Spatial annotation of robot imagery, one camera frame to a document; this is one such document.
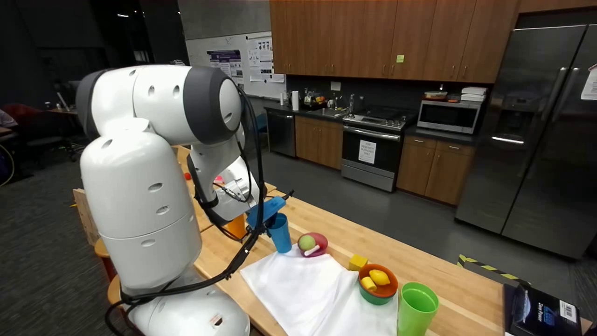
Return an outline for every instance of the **microwave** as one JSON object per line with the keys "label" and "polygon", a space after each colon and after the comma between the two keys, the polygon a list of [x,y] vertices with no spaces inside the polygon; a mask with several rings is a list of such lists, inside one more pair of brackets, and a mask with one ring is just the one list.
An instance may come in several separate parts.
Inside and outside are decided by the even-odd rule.
{"label": "microwave", "polygon": [[437,102],[423,100],[418,112],[418,127],[473,134],[482,102]]}

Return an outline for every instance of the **caution tape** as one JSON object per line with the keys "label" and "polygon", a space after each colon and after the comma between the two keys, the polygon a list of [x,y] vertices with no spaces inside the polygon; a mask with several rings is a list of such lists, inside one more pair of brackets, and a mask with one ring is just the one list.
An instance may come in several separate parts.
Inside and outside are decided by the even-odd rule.
{"label": "caution tape", "polygon": [[457,264],[458,266],[460,266],[460,267],[464,268],[464,264],[465,264],[466,262],[470,262],[470,263],[472,263],[472,264],[475,264],[475,265],[477,265],[477,266],[480,266],[481,268],[484,268],[484,269],[486,269],[486,270],[488,270],[488,271],[492,271],[492,272],[494,272],[494,273],[496,273],[496,274],[499,274],[499,275],[501,275],[501,276],[503,276],[503,277],[505,277],[505,278],[507,278],[507,279],[514,280],[514,281],[516,281],[516,282],[519,282],[519,283],[521,283],[521,284],[523,284],[523,285],[531,286],[531,283],[530,283],[530,282],[528,282],[528,281],[526,281],[526,280],[522,280],[521,278],[519,278],[519,277],[517,277],[517,276],[513,276],[512,274],[506,273],[506,272],[504,272],[504,271],[500,271],[500,270],[498,270],[497,268],[495,268],[495,267],[493,267],[493,266],[490,266],[490,265],[484,264],[484,263],[482,263],[482,262],[480,262],[480,261],[477,261],[477,260],[475,260],[475,259],[473,259],[473,258],[467,258],[467,257],[465,257],[465,256],[464,256],[464,255],[462,255],[462,254],[458,256],[458,261],[456,262],[456,264]]}

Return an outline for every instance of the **whiteboard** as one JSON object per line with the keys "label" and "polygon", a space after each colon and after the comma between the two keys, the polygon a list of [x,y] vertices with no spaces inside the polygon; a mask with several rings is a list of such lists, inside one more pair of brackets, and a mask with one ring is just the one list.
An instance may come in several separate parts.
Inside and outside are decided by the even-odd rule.
{"label": "whiteboard", "polygon": [[272,32],[249,33],[240,35],[229,35],[210,38],[188,39],[186,41],[187,52],[189,53],[190,64],[193,66],[209,66],[210,57],[208,51],[216,50],[240,50],[242,64],[242,78],[246,94],[258,97],[280,98],[280,93],[286,90],[284,83],[251,82],[249,76],[249,57],[247,52],[247,38],[261,38],[272,36]]}

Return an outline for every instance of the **dishwasher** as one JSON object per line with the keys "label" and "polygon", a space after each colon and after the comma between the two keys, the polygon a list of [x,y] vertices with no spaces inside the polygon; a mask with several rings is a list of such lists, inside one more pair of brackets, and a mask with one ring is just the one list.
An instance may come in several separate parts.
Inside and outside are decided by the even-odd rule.
{"label": "dishwasher", "polygon": [[294,147],[294,115],[292,113],[268,111],[267,133],[270,151],[296,157]]}

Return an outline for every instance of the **paper towel roll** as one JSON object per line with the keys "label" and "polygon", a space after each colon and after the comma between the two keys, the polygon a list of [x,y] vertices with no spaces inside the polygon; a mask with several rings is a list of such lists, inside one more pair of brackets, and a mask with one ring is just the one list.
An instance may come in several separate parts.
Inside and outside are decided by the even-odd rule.
{"label": "paper towel roll", "polygon": [[293,111],[298,111],[299,110],[299,92],[298,91],[293,91]]}

